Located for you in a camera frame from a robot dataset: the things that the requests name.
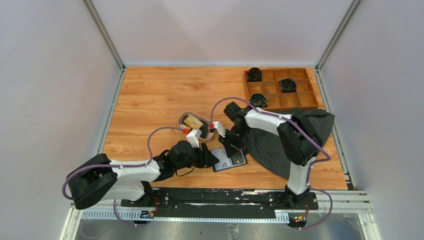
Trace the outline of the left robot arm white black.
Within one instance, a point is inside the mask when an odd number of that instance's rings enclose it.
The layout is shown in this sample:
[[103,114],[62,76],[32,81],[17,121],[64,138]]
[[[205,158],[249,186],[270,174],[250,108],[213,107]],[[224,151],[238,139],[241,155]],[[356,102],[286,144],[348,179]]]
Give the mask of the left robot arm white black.
[[205,143],[193,147],[181,140],[152,160],[117,161],[99,153],[72,171],[64,186],[78,210],[88,209],[101,201],[128,200],[140,206],[153,201],[152,182],[167,180],[183,168],[209,168],[219,163]]

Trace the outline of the black card holder wallet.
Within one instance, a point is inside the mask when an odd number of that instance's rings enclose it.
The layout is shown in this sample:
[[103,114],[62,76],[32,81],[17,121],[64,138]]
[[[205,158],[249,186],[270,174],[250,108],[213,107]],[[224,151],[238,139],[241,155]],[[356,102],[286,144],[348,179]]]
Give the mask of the black card holder wallet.
[[248,163],[246,155],[242,150],[237,151],[231,157],[227,157],[224,148],[218,148],[211,151],[212,155],[218,158],[219,162],[215,163],[212,168],[214,172],[220,172],[231,168],[246,165]]

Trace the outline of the silver VIP credit card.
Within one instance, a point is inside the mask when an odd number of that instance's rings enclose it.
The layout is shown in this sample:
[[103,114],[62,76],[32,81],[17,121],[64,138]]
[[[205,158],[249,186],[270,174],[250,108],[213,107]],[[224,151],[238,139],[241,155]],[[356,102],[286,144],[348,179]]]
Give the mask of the silver VIP credit card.
[[233,166],[231,158],[227,157],[224,148],[218,148],[211,151],[211,153],[219,159],[219,163],[213,166],[214,172],[223,171]]

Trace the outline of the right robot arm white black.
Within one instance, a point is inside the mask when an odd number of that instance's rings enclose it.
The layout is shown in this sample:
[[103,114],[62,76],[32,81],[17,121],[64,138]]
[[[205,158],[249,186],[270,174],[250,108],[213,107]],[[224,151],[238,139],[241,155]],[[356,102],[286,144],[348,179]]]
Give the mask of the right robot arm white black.
[[241,108],[235,102],[229,103],[223,112],[233,122],[233,127],[228,130],[214,122],[209,128],[218,131],[218,140],[228,158],[242,149],[242,138],[250,130],[259,129],[279,138],[290,161],[282,202],[292,209],[301,207],[310,193],[311,164],[323,145],[322,138],[307,116],[301,112],[278,114],[251,106]]

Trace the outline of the pink oval card tray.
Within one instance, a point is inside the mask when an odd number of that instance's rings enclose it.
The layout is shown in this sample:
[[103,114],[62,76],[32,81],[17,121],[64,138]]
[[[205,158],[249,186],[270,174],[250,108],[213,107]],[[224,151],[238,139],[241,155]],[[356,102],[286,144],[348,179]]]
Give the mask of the pink oval card tray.
[[183,112],[177,120],[177,125],[183,129],[200,130],[199,141],[202,143],[208,143],[214,138],[215,133],[209,129],[210,123],[208,119],[192,111]]

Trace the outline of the black credit card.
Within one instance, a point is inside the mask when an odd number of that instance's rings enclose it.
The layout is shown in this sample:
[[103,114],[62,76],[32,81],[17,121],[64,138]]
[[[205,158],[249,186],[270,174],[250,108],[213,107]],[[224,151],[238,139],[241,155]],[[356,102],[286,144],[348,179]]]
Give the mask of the black credit card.
[[242,166],[248,163],[245,154],[241,150],[231,156],[231,162],[233,166]]

